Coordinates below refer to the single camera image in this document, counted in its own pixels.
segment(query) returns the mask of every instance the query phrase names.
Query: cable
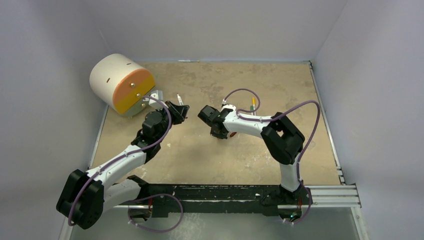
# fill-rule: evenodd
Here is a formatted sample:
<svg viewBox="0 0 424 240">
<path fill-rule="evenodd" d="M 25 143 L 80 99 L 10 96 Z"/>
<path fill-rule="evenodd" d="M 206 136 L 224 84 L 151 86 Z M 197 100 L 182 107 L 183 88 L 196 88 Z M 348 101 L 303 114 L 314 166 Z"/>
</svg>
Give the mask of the cable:
<svg viewBox="0 0 424 240">
<path fill-rule="evenodd" d="M 278 115 L 278 116 L 276 116 L 276 117 L 274 117 L 274 118 L 271 118 L 271 119 L 260 119 L 260 118 L 250 118 L 250 117 L 244 117 L 244 116 L 241 116 L 241 115 L 239 115 L 239 112 L 245 112 L 245 113 L 253 113 L 253 112 L 256 112 L 258 109 L 259 109 L 259 106 L 261 105 L 261 100 L 259 99 L 259 96 L 254 92 L 254 91 L 252 91 L 252 90 L 250 90 L 250 89 L 247 89 L 247 88 L 238 88 L 238 89 L 235 89 L 235 90 L 233 90 L 233 91 L 231 91 L 227 96 L 225 96 L 224 97 L 224 99 L 222 100 L 222 104 L 225 104 L 226 102 L 227 102 L 227 99 L 228 99 L 228 97 L 231 95 L 231 94 L 233 94 L 233 93 L 235 93 L 235 92 L 238 92 L 238 91 L 247 91 L 247 92 L 250 92 L 250 93 L 252 93 L 256 98 L 257 98 L 257 108 L 256 109 L 254 109 L 253 111 L 250 111 L 250 110 L 246 110 L 246 109 L 236 109 L 235 110 L 235 114 L 240 118 L 240 119 L 243 119 L 243 120 L 246 120 L 246 121 L 253 121 L 253 122 L 274 122 L 274 121 L 277 121 L 277 120 L 279 120 L 279 119 L 281 119 L 281 118 L 283 118 L 284 116 L 286 116 L 287 114 L 289 114 L 289 113 L 291 113 L 291 112 L 293 112 L 294 110 L 297 110 L 298 108 L 300 108 L 300 107 L 302 107 L 302 106 L 304 106 L 304 105 L 306 105 L 306 104 L 315 104 L 315 106 L 316 106 L 316 109 L 317 109 L 317 115 L 316 115 L 316 120 L 315 120 L 315 124 L 314 124 L 314 126 L 313 126 L 313 129 L 312 129 L 312 132 L 311 132 L 311 134 L 310 134 L 310 137 L 309 137 L 309 139 L 307 140 L 307 142 L 306 142 L 306 144 L 305 144 L 305 146 L 304 146 L 304 148 L 302 149 L 302 151 L 300 151 L 300 153 L 299 153 L 299 157 L 297 158 L 297 162 L 296 162 L 296 175 L 297 175 L 297 180 L 299 181 L 299 183 L 300 183 L 300 186 L 302 187 L 302 188 L 304 188 L 305 190 L 306 190 L 306 192 L 307 192 L 307 194 L 309 195 L 309 201 L 308 201 L 308 206 L 307 206 L 307 209 L 306 209 L 306 212 L 305 212 L 305 214 L 303 214 L 302 215 L 302 217 L 301 218 L 299 218 L 298 220 L 296 220 L 296 221 L 294 221 L 294 222 L 290 222 L 290 224 L 297 224 L 297 223 L 299 223 L 299 222 L 301 222 L 307 215 L 308 215 L 308 213 L 309 213 L 309 210 L 311 209 L 311 205 L 312 205 L 312 195 L 311 195 L 311 191 L 309 191 L 309 189 L 307 188 L 307 187 L 305 187 L 305 185 L 303 184 L 303 182 L 302 182 L 302 180 L 301 180 L 301 174 L 300 174 L 300 165 L 299 165 L 299 163 L 300 163 L 300 161 L 301 161 L 301 159 L 302 159 L 302 157 L 303 157 L 303 155 L 304 155 L 304 153 L 305 153 L 305 151 L 306 151 L 306 149 L 308 148 L 308 146 L 309 146 L 309 144 L 311 143 L 311 141 L 312 141 L 312 138 L 314 137 L 314 135 L 315 135 L 315 132 L 317 131 L 317 127 L 318 127 L 318 123 L 320 122 L 320 116 L 321 116 L 321 108 L 320 108 L 320 104 L 317 102 L 317 101 L 315 101 L 315 100 L 308 100 L 308 101 L 304 101 L 304 102 L 302 102 L 302 103 L 300 103 L 300 104 L 298 104 L 298 105 L 296 105 L 296 106 L 294 106 L 294 107 L 292 107 L 292 108 L 290 108 L 289 110 L 287 110 L 286 112 L 284 112 L 283 114 L 280 114 L 280 115 Z"/>
<path fill-rule="evenodd" d="M 100 170 L 99 170 L 98 172 L 95 172 L 95 173 L 93 174 L 93 176 L 91 176 L 91 177 L 87 180 L 87 182 L 85 182 L 85 183 L 84 183 L 84 185 L 83 185 L 83 186 L 82 186 L 82 188 L 79 190 L 78 194 L 77 194 L 77 195 L 76 195 L 76 197 L 75 197 L 75 200 L 74 200 L 74 201 L 73 201 L 73 203 L 72 203 L 72 206 L 71 206 L 70 211 L 69 211 L 69 215 L 68 215 L 68 217 L 67 217 L 67 224 L 68 224 L 69 226 L 75 226 L 75 225 L 76 225 L 76 223 L 72 222 L 72 216 L 74 215 L 75 207 L 76 207 L 77 202 L 78 202 L 78 200 L 80 199 L 81 195 L 83 194 L 84 190 L 88 187 L 88 185 L 91 183 L 91 181 L 92 181 L 95 177 L 97 177 L 98 175 L 101 175 L 101 174 L 102 174 L 102 172 L 103 172 L 103 171 L 105 171 L 105 170 L 106 170 L 109 166 L 111 166 L 112 164 L 116 163 L 117 161 L 119 161 L 119 160 L 121 160 L 121 159 L 125 158 L 126 156 L 129 156 L 129 155 L 131 155 L 131 154 L 135 154 L 135 153 L 142 152 L 142 151 L 144 151 L 144 150 L 147 150 L 147 149 L 149 149 L 149 148 L 152 148 L 152 147 L 154 147 L 154 146 L 158 145 L 160 142 L 162 142 L 162 140 L 165 138 L 165 136 L 166 136 L 166 135 L 168 134 L 168 132 L 170 131 L 170 129 L 171 129 L 171 125 L 172 125 L 172 124 L 171 124 L 171 113 L 170 113 L 170 111 L 168 110 L 168 107 L 167 107 L 167 106 L 166 106 L 163 102 L 159 101 L 158 99 L 156 99 L 156 98 L 154 98 L 154 97 L 151 97 L 151 96 L 142 96 L 141 98 L 151 99 L 151 100 L 153 100 L 153 101 L 155 101 L 155 102 L 159 103 L 159 104 L 163 107 L 163 109 L 165 109 L 165 112 L 166 112 L 166 114 L 168 115 L 168 127 L 166 128 L 165 133 L 163 134 L 163 136 L 162 136 L 162 137 L 160 137 L 160 138 L 159 138 L 159 140 L 157 140 L 157 141 L 156 141 L 156 142 L 154 142 L 153 144 L 150 144 L 150 145 L 148 145 L 148 146 L 145 146 L 145 147 L 140 148 L 140 149 L 137 149 L 137 150 L 130 151 L 130 152 L 128 152 L 128 153 L 127 153 L 127 155 L 122 154 L 122 155 L 120 155 L 120 156 L 117 156 L 117 157 L 116 157 L 116 158 L 114 158 L 113 160 L 111 160 L 111 161 L 109 161 L 108 163 L 106 163 L 103 167 L 101 167 L 101 168 L 100 168 Z"/>
<path fill-rule="evenodd" d="M 143 226 L 143 225 L 140 225 L 140 224 L 138 224 L 138 223 L 136 223 L 132 218 L 131 218 L 131 216 L 130 216 L 130 208 L 128 208 L 128 219 L 129 219 L 129 224 L 131 223 L 131 224 L 133 224 L 134 226 L 136 226 L 136 227 L 138 227 L 138 228 L 141 228 L 141 229 L 144 229 L 144 230 L 147 230 L 147 231 L 150 231 L 150 232 L 153 232 L 153 233 L 166 233 L 166 232 L 169 232 L 169 231 L 171 231 L 171 230 L 174 230 L 176 227 L 178 227 L 178 225 L 180 225 L 180 223 L 181 223 L 181 221 L 183 220 L 183 216 L 184 216 L 184 212 L 183 212 L 183 205 L 181 204 L 181 202 L 178 200 L 178 198 L 176 198 L 175 196 L 173 196 L 173 195 L 171 195 L 171 194 L 167 194 L 167 193 L 160 193 L 160 194 L 155 194 L 155 195 L 151 195 L 151 196 L 148 196 L 148 197 L 145 197 L 145 198 L 140 198 L 140 199 L 136 199 L 136 200 L 131 200 L 131 201 L 129 201 L 129 202 L 140 202 L 140 201 L 144 201 L 144 200 L 148 200 L 148 199 L 152 199 L 152 198 L 156 198 L 156 197 L 159 197 L 159 196 L 167 196 L 167 197 L 170 197 L 170 198 L 172 198 L 172 199 L 174 199 L 177 203 L 178 203 L 178 205 L 179 205 L 179 209 L 181 209 L 181 212 L 180 212 L 180 215 L 179 215 L 179 219 L 178 219 L 178 222 L 176 222 L 176 224 L 174 225 L 174 226 L 172 226 L 172 227 L 170 227 L 170 228 L 168 228 L 168 229 L 164 229 L 164 230 L 157 230 L 157 229 L 153 229 L 153 228 L 150 228 L 150 227 L 146 227 L 146 226 Z"/>
</svg>

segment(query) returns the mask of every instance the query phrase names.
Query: wall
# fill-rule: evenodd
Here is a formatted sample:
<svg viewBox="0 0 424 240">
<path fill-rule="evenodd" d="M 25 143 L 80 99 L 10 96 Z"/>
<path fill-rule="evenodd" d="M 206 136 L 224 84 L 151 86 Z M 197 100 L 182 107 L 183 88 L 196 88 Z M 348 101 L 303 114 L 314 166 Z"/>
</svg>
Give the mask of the wall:
<svg viewBox="0 0 424 240">
<path fill-rule="evenodd" d="M 424 1 L 349 0 L 314 72 L 373 239 L 423 239 Z"/>
<path fill-rule="evenodd" d="M 105 104 L 89 74 L 108 53 L 80 0 L 0 2 L 0 239 L 57 240 L 56 203 L 86 168 Z"/>
<path fill-rule="evenodd" d="M 110 48 L 137 61 L 306 61 L 347 0 L 90 0 Z"/>
</svg>

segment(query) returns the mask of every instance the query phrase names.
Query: white cylinder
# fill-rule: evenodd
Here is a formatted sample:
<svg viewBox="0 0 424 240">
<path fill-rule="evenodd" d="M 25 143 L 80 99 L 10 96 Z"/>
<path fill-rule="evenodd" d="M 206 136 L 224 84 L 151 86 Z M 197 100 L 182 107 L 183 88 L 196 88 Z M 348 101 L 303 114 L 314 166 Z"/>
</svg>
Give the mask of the white cylinder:
<svg viewBox="0 0 424 240">
<path fill-rule="evenodd" d="M 155 86 L 153 75 L 122 54 L 112 54 L 99 61 L 91 71 L 90 86 L 94 93 L 121 115 L 137 114 L 141 102 Z"/>
</svg>

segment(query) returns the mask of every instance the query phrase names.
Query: purple cable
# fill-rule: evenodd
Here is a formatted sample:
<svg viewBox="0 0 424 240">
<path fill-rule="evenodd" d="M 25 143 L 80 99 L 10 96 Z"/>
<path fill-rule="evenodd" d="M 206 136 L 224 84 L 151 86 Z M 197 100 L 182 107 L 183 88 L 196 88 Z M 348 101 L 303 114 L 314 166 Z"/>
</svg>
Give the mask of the purple cable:
<svg viewBox="0 0 424 240">
<path fill-rule="evenodd" d="M 309 195 L 309 203 L 308 203 L 308 206 L 307 206 L 307 209 L 306 209 L 306 212 L 305 212 L 305 214 L 301 217 L 301 218 L 299 218 L 297 221 L 295 221 L 295 222 L 290 222 L 290 223 L 293 223 L 293 224 L 297 224 L 297 223 L 299 223 L 299 222 L 301 222 L 307 215 L 308 215 L 308 213 L 309 213 L 309 210 L 311 209 L 311 205 L 312 205 L 312 195 L 311 195 L 311 192 L 305 187 L 305 185 L 303 184 L 303 182 L 301 181 L 301 174 L 300 174 L 300 165 L 299 165 L 299 163 L 300 163 L 300 161 L 301 161 L 301 159 L 302 159 L 302 157 L 303 157 L 303 155 L 304 155 L 304 153 L 305 153 L 305 151 L 306 151 L 306 149 L 308 148 L 308 146 L 309 146 L 309 144 L 311 143 L 311 141 L 312 141 L 312 138 L 314 137 L 314 135 L 315 135 L 315 132 L 317 131 L 317 127 L 318 127 L 318 123 L 320 122 L 320 115 L 321 115 L 321 108 L 320 108 L 320 104 L 317 102 L 317 101 L 315 101 L 315 100 L 308 100 L 308 101 L 304 101 L 304 102 L 302 102 L 302 103 L 300 103 L 300 104 L 298 104 L 298 105 L 296 105 L 296 106 L 294 106 L 294 107 L 292 107 L 292 108 L 290 108 L 289 110 L 287 110 L 286 112 L 284 112 L 283 114 L 281 114 L 281 115 L 278 115 L 277 117 L 274 117 L 274 118 L 271 118 L 271 119 L 257 119 L 257 118 L 250 118 L 250 117 L 244 117 L 244 116 L 241 116 L 241 115 L 239 115 L 239 112 L 241 111 L 241 112 L 245 112 L 245 113 L 253 113 L 253 112 L 256 112 L 258 109 L 259 109 L 259 106 L 261 105 L 261 100 L 259 99 L 259 96 L 254 92 L 254 91 L 252 91 L 252 90 L 250 90 L 250 89 L 247 89 L 247 88 L 238 88 L 238 89 L 236 89 L 236 90 L 233 90 L 233 91 L 231 91 L 226 97 L 224 97 L 224 101 L 227 101 L 227 99 L 228 99 L 228 97 L 231 95 L 231 94 L 233 94 L 233 93 L 235 93 L 235 92 L 238 92 L 238 91 L 248 91 L 248 92 L 250 92 L 250 93 L 252 93 L 256 98 L 257 98 L 257 108 L 255 109 L 255 110 L 253 110 L 253 111 L 250 111 L 250 110 L 245 110 L 245 109 L 237 109 L 237 110 L 235 110 L 235 114 L 240 118 L 240 119 L 243 119 L 243 120 L 246 120 L 246 121 L 253 121 L 253 122 L 274 122 L 274 121 L 277 121 L 278 119 L 281 119 L 282 117 L 284 117 L 284 116 L 286 116 L 287 114 L 289 114 L 289 113 L 291 113 L 291 112 L 293 112 L 294 110 L 297 110 L 298 108 L 300 108 L 300 107 L 302 107 L 302 106 L 304 106 L 304 105 L 306 105 L 306 104 L 315 104 L 315 106 L 316 106 L 316 109 L 317 109 L 317 115 L 316 115 L 316 120 L 315 120 L 315 125 L 313 126 L 313 129 L 312 129 L 312 132 L 311 132 L 311 134 L 310 134 L 310 137 L 309 137 L 309 139 L 307 140 L 307 142 L 306 142 L 306 144 L 305 144 L 305 146 L 304 146 L 304 148 L 302 149 L 302 151 L 300 151 L 300 153 L 299 153 L 299 157 L 297 158 L 297 162 L 296 162 L 296 175 L 297 175 L 297 180 L 299 181 L 299 183 L 300 183 L 300 185 L 303 187 L 303 188 L 305 188 L 305 190 L 306 190 L 306 192 L 307 192 L 307 194 Z"/>
<path fill-rule="evenodd" d="M 168 110 L 168 107 L 161 101 L 157 100 L 156 98 L 153 98 L 151 96 L 142 96 L 141 98 L 146 98 L 146 99 L 151 99 L 157 103 L 159 103 L 163 109 L 165 109 L 166 114 L 168 115 L 168 127 L 165 131 L 165 133 L 163 134 L 162 137 L 159 138 L 159 140 L 157 140 L 156 142 L 154 142 L 153 144 L 150 144 L 148 146 L 145 146 L 141 149 L 137 149 L 137 150 L 133 150 L 127 153 L 127 155 L 122 154 L 120 156 L 117 156 L 116 158 L 114 158 L 113 160 L 109 161 L 106 165 L 104 165 L 103 167 L 100 168 L 100 171 L 95 172 L 93 174 L 93 176 L 91 176 L 87 182 L 84 183 L 84 185 L 82 186 L 82 188 L 79 190 L 78 194 L 75 197 L 75 200 L 72 203 L 72 206 L 70 207 L 70 211 L 69 211 L 69 216 L 67 217 L 67 224 L 69 226 L 75 226 L 76 224 L 74 222 L 72 222 L 72 216 L 74 215 L 74 211 L 75 211 L 75 207 L 77 206 L 78 200 L 80 199 L 81 195 L 83 194 L 84 190 L 87 188 L 87 186 L 91 183 L 91 181 L 97 177 L 98 175 L 101 175 L 103 171 L 105 171 L 109 166 L 111 166 L 112 164 L 116 163 L 117 161 L 125 158 L 125 156 L 131 155 L 131 154 L 135 154 L 135 153 L 139 153 L 142 152 L 146 149 L 149 149 L 151 147 L 154 147 L 156 145 L 158 145 L 160 142 L 162 142 L 162 140 L 164 140 L 165 136 L 168 134 L 168 132 L 171 129 L 171 113 Z"/>
<path fill-rule="evenodd" d="M 149 228 L 149 227 L 146 227 L 146 226 L 139 225 L 138 223 L 136 223 L 131 218 L 131 216 L 130 216 L 130 208 L 128 208 L 128 219 L 129 219 L 129 222 L 132 223 L 136 227 L 139 227 L 141 229 L 144 229 L 144 230 L 147 230 L 147 231 L 150 231 L 150 232 L 153 232 L 153 233 L 159 233 L 159 234 L 169 232 L 171 230 L 174 230 L 176 227 L 178 227 L 178 225 L 180 225 L 181 221 L 183 220 L 184 213 L 183 213 L 183 205 L 178 200 L 178 198 L 176 198 L 175 196 L 173 196 L 171 194 L 167 194 L 167 193 L 161 193 L 161 194 L 155 194 L 155 195 L 152 195 L 152 196 L 148 196 L 148 197 L 145 197 L 145 198 L 131 200 L 129 202 L 140 202 L 140 201 L 144 201 L 144 200 L 156 198 L 156 197 L 159 197 L 159 196 L 167 196 L 167 197 L 173 198 L 178 203 L 179 208 L 181 209 L 181 214 L 179 215 L 178 222 L 174 226 L 172 226 L 172 227 L 170 227 L 168 229 L 164 229 L 164 230 L 157 230 L 157 229 L 153 229 L 153 228 Z"/>
</svg>

